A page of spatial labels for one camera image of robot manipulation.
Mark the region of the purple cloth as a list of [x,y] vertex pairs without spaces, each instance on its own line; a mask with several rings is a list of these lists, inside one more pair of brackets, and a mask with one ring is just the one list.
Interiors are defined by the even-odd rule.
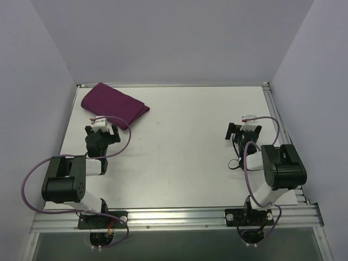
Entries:
[[95,85],[81,101],[81,107],[96,116],[108,116],[108,121],[125,131],[150,108],[104,83]]

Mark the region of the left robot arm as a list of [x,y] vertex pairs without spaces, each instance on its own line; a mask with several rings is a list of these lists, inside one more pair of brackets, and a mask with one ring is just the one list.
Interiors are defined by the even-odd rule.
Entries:
[[90,215],[97,228],[105,227],[110,220],[107,203],[86,190],[88,176],[103,176],[108,168],[106,153],[109,145],[121,141],[115,125],[85,127],[87,153],[79,156],[51,158],[41,188],[46,202],[65,204]]

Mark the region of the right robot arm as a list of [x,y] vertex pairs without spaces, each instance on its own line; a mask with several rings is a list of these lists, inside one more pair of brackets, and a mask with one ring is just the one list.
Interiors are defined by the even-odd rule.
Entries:
[[236,125],[230,122],[225,136],[226,140],[232,141],[238,162],[229,169],[263,171],[264,182],[248,196],[250,206],[241,211],[243,221],[250,225],[261,218],[261,210],[270,209],[280,197],[307,181],[307,171],[294,145],[258,146],[256,142],[261,130],[262,126],[255,123]]

